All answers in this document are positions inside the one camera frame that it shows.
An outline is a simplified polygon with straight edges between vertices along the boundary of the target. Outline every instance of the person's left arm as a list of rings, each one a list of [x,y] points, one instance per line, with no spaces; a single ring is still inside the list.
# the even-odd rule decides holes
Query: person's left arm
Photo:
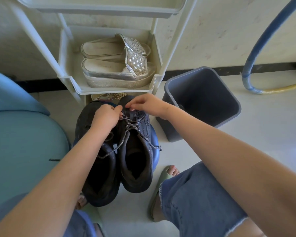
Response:
[[[0,222],[0,237],[62,237],[99,149],[122,106],[101,106],[90,130]]]

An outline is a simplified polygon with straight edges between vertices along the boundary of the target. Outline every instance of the white wall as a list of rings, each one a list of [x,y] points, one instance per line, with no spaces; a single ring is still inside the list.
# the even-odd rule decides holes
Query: white wall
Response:
[[[199,0],[168,70],[200,66],[243,65],[265,28],[290,0]],[[27,10],[43,40],[57,58],[59,23],[55,14]],[[161,19],[157,36],[165,53],[179,15]],[[150,18],[66,14],[69,25],[150,29]],[[296,12],[276,33],[257,64],[296,62]],[[56,75],[0,0],[0,72],[18,79]]]

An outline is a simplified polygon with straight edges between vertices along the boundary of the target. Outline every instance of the blue denim jeans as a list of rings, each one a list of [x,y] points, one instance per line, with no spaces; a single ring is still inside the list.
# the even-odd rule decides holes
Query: blue denim jeans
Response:
[[[164,181],[159,193],[163,214],[181,237],[225,237],[247,218],[202,162]],[[0,220],[24,196],[3,203]],[[74,211],[64,237],[96,237],[85,212]]]

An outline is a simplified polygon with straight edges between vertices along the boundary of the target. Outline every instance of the blue pipe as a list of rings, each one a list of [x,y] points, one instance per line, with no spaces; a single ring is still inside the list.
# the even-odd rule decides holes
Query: blue pipe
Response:
[[[271,39],[273,34],[280,28],[280,26],[288,19],[288,17],[296,10],[296,0],[291,0],[277,17],[271,22],[271,24],[266,28],[264,33],[261,35],[257,43],[254,45],[248,59],[243,67],[242,82],[245,88],[255,94],[265,94],[264,90],[255,88],[250,82],[250,74],[252,67],[254,65],[255,59]]]

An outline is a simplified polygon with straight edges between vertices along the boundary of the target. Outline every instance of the person's left hand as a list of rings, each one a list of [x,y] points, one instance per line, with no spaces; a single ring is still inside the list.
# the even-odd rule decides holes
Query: person's left hand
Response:
[[[116,126],[119,118],[123,116],[122,109],[123,107],[121,105],[117,107],[108,104],[102,105],[95,112],[91,128],[102,127],[107,131],[111,131],[111,129]]]

